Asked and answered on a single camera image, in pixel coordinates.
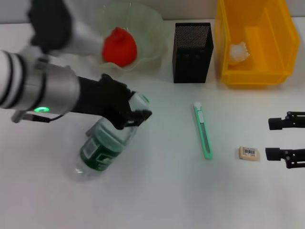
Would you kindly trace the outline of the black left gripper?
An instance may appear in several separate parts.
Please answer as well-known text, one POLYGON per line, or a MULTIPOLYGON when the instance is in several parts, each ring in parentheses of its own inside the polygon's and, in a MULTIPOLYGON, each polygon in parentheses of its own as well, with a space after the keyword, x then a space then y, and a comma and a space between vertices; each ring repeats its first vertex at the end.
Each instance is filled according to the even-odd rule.
POLYGON ((80 94, 73 113, 104 117, 118 130, 139 127, 152 115, 150 110, 132 111, 129 100, 136 91, 107 74, 102 74, 99 81, 83 77, 78 80, 80 94))

